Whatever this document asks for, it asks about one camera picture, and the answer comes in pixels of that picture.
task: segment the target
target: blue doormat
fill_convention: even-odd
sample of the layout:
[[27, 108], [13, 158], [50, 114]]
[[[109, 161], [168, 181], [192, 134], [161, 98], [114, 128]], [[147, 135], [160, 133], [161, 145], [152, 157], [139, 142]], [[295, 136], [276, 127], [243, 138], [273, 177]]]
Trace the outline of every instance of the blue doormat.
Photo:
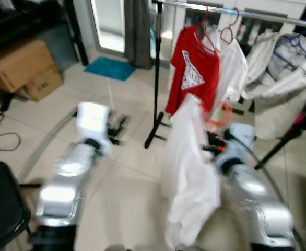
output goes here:
[[135, 69], [136, 67], [130, 65], [129, 63], [107, 59], [102, 56], [88, 65], [85, 72], [126, 81]]

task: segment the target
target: clothes hanger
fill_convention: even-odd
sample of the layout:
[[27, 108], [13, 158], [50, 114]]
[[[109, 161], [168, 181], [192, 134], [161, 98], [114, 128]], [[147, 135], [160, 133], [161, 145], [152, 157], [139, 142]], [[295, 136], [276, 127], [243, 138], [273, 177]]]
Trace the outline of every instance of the clothes hanger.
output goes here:
[[[228, 43], [228, 44], [231, 44], [231, 42], [232, 42], [232, 40], [233, 40], [233, 32], [232, 32], [231, 26], [233, 26], [233, 25], [235, 25], [235, 24], [237, 23], [237, 21], [238, 21], [238, 19], [239, 19], [239, 16], [240, 16], [239, 10], [238, 10], [237, 8], [233, 8], [233, 9], [236, 10], [236, 11], [238, 12], [238, 15], [237, 15], [236, 20], [235, 20], [233, 23], [231, 23], [229, 26], [223, 28], [223, 30], [222, 30], [221, 33], [220, 33], [220, 39], [221, 39], [222, 41]], [[222, 37], [222, 33], [223, 33], [224, 30], [226, 30], [226, 29], [229, 30], [230, 33], [231, 33], [231, 40], [230, 40], [230, 41], [227, 41], [225, 38]]]
[[[204, 17], [203, 20], [198, 22], [198, 24], [196, 25], [197, 29], [196, 29], [196, 34], [195, 35], [196, 35], [197, 41], [199, 42], [202, 49], [204, 49], [205, 52], [208, 52], [210, 54], [214, 54], [215, 50], [216, 50], [216, 47], [212, 43], [210, 36], [206, 33], [205, 24], [204, 24], [204, 22], [208, 19], [208, 17], [209, 17], [209, 7], [206, 5], [205, 17]], [[211, 49], [211, 48], [207, 47], [205, 44], [203, 44], [202, 40], [204, 39], [204, 37], [208, 39], [208, 41], [212, 45], [212, 48], [214, 48], [214, 49]]]
[[[299, 35], [297, 36], [292, 36], [292, 37], [288, 37], [288, 36], [284, 36], [284, 38], [288, 39], [290, 42], [290, 45], [292, 47], [299, 47], [305, 54], [305, 59], [306, 59], [306, 50], [303, 48], [301, 42], [300, 42], [300, 36], [306, 35], [306, 31], [302, 31], [300, 32]], [[297, 67], [295, 67], [291, 62], [289, 62], [288, 60], [286, 60], [285, 58], [283, 58], [280, 54], [278, 54], [276, 51], [274, 51], [273, 53], [276, 57], [278, 57], [279, 59], [283, 60], [284, 62], [286, 62], [289, 66], [291, 66], [293, 68], [293, 70], [297, 69]]]

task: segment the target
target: clothing rack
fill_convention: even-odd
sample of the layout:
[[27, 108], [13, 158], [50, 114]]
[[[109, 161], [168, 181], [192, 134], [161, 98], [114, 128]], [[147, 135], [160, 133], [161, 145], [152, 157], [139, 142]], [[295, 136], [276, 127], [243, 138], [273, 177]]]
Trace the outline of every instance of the clothing rack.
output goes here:
[[158, 6], [158, 15], [157, 15], [157, 31], [156, 31], [156, 60], [155, 60], [155, 90], [154, 90], [154, 123], [153, 128], [145, 141], [144, 147], [147, 149], [149, 148], [153, 138], [159, 138], [162, 140], [166, 140], [167, 138], [156, 135], [156, 132], [160, 125], [165, 127], [171, 127], [171, 125], [163, 123], [163, 112], [160, 112], [157, 116], [157, 108], [158, 108], [158, 93], [159, 93], [159, 67], [160, 67], [160, 46], [161, 46], [161, 12], [162, 12], [162, 5], [169, 5], [174, 7], [181, 7], [186, 9], [195, 9], [195, 10], [202, 10], [202, 11], [209, 11], [212, 13], [223, 13], [223, 14], [233, 14], [233, 15], [240, 15], [243, 17], [249, 17], [264, 21], [273, 21], [273, 22], [280, 22], [280, 23], [288, 23], [293, 24], [296, 26], [303, 26], [306, 27], [306, 21], [292, 19], [292, 18], [284, 18], [284, 17], [277, 17], [271, 15], [264, 15], [252, 12], [238, 12], [234, 9], [225, 9], [225, 8], [217, 8], [211, 7], [206, 5], [199, 5], [199, 4], [190, 4], [190, 3], [180, 3], [175, 1], [168, 1], [168, 0], [152, 0], [153, 4], [157, 4]]

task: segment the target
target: red hanger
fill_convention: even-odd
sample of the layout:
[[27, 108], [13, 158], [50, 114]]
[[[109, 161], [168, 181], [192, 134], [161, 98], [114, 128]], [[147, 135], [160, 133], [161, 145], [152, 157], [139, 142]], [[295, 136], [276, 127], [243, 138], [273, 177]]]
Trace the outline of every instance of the red hanger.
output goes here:
[[[240, 16], [239, 10], [238, 10], [237, 8], [233, 8], [233, 9], [235, 9], [235, 10], [238, 12], [238, 15], [237, 15], [236, 20], [235, 20], [233, 23], [231, 23], [229, 26], [223, 28], [223, 30], [222, 30], [221, 33], [220, 33], [220, 39], [221, 39], [222, 41], [228, 43], [228, 44], [231, 44], [231, 42], [232, 42], [232, 40], [233, 40], [233, 32], [232, 32], [231, 26], [236, 24], [236, 22], [238, 21], [238, 18], [239, 18], [239, 16]], [[226, 39], [224, 39], [224, 38], [222, 37], [223, 31], [226, 30], [226, 29], [228, 29], [228, 30], [231, 32], [231, 40], [230, 40], [230, 41], [227, 41]]]
[[[199, 42], [200, 42], [200, 44], [201, 44], [201, 46], [203, 47], [204, 50], [210, 51], [210, 52], [214, 52], [214, 51], [216, 50], [216, 47], [215, 47], [215, 45], [212, 43], [212, 41], [211, 41], [209, 35], [208, 35], [208, 34], [206, 33], [206, 31], [205, 31], [204, 22], [208, 19], [208, 17], [209, 17], [209, 6], [206, 5], [205, 17], [204, 17], [204, 19], [203, 19], [201, 22], [199, 22], [199, 23], [197, 24], [197, 25], [200, 25], [200, 26], [202, 27], [202, 29], [203, 29], [203, 31], [204, 31], [204, 36], [201, 37], [197, 32], [196, 32], [196, 35], [197, 35], [197, 38], [198, 38], [198, 40], [199, 40]], [[203, 39], [204, 37], [206, 37], [206, 38], [209, 40], [209, 42], [211, 43], [212, 47], [214, 48], [213, 50], [212, 50], [211, 48], [207, 47], [205, 44], [202, 43], [202, 39]]]

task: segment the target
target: white cloth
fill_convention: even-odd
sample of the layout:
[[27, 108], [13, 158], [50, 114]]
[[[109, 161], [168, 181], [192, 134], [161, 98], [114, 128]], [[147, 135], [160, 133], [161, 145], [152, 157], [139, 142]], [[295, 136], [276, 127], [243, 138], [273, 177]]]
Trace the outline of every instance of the white cloth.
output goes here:
[[213, 106], [213, 119], [217, 119], [222, 101], [239, 101], [248, 71], [246, 57], [236, 39], [221, 51], [219, 59], [219, 82]]
[[[248, 75], [242, 97], [255, 102], [255, 134], [260, 138], [284, 136], [306, 104], [306, 58], [284, 36], [264, 33], [247, 56]], [[306, 50], [306, 38], [300, 36]], [[273, 55], [274, 50], [296, 70]]]
[[201, 101], [188, 94], [172, 117], [173, 128], [162, 161], [161, 195], [169, 210], [165, 240], [169, 249], [191, 246], [220, 206], [220, 179], [203, 128]]

